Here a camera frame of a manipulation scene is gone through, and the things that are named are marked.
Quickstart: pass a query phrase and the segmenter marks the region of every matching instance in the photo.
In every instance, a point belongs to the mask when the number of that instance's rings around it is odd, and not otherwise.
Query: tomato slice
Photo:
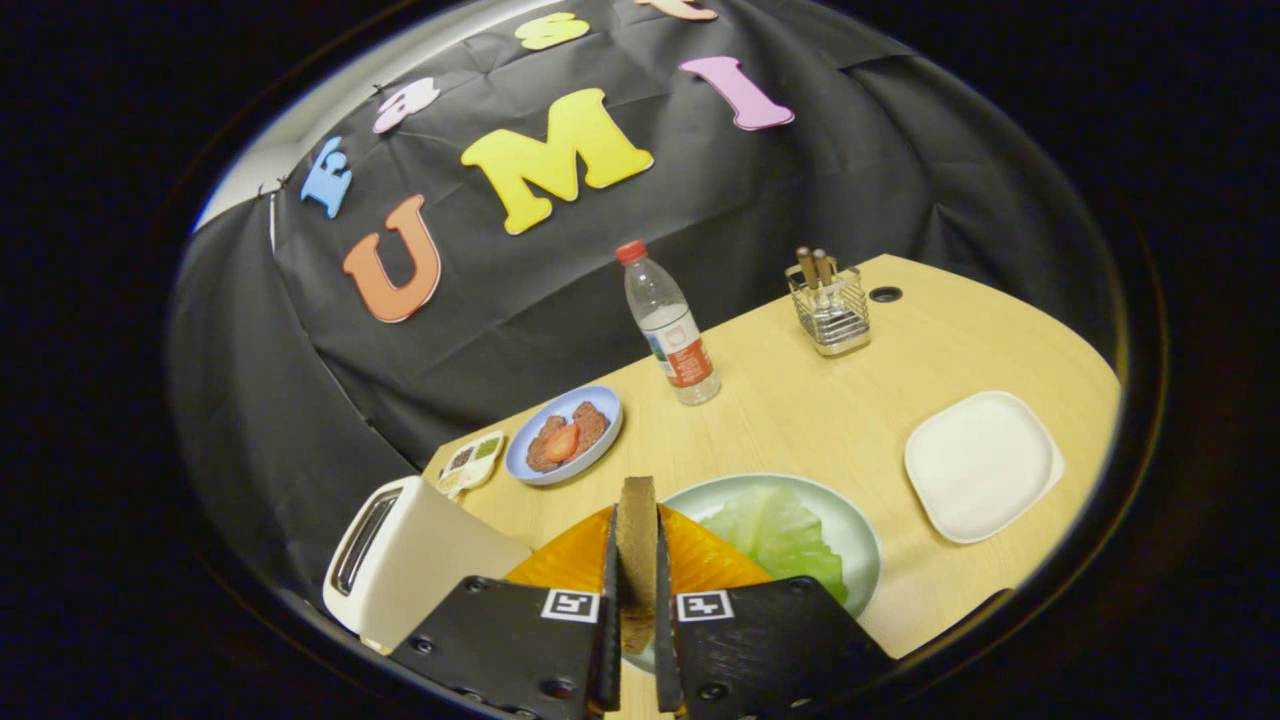
[[[550,462],[561,462],[577,450],[577,423],[564,425],[547,438],[547,447],[543,455]]]

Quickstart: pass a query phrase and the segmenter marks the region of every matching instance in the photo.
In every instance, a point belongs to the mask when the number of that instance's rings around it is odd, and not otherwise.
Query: blue plate
[[[581,457],[568,462],[567,465],[561,465],[559,468],[552,470],[550,473],[539,473],[525,462],[525,456],[529,455],[529,446],[538,437],[538,430],[543,429],[547,424],[547,418],[552,415],[559,415],[568,421],[573,420],[573,410],[582,402],[590,402],[595,405],[605,418],[609,419],[609,427],[604,430],[604,436],[595,441]],[[532,418],[525,423],[525,427],[520,428],[520,432],[511,438],[511,445],[507,446],[507,471],[511,477],[517,480],[524,480],[531,486],[549,486],[558,483],[561,480],[567,480],[573,475],[586,470],[593,462],[600,459],[602,455],[608,452],[609,446],[618,437],[618,430],[622,429],[622,401],[618,400],[618,393],[604,386],[586,386],[577,389],[566,392],[564,395],[552,400],[543,406]]]

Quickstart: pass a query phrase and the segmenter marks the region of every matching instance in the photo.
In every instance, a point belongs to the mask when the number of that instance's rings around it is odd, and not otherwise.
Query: utensil holder
[[[800,325],[820,355],[840,355],[870,342],[867,293],[858,268],[845,268],[818,290],[809,290],[800,265],[787,268],[786,277]]]

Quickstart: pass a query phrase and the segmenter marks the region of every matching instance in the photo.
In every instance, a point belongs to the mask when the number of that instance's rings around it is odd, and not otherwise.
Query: water bottle
[[[644,242],[628,242],[616,254],[626,268],[623,282],[631,316],[649,341],[676,397],[685,405],[701,405],[716,397],[719,374],[712,366],[680,286],[649,259]]]

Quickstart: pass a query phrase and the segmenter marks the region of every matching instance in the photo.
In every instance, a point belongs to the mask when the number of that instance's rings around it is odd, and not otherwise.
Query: pink letter i
[[[698,58],[681,63],[680,69],[694,73],[712,83],[733,108],[733,124],[746,129],[760,129],[785,126],[796,119],[790,108],[783,108],[764,94],[750,78],[739,69],[737,58],[717,55]]]

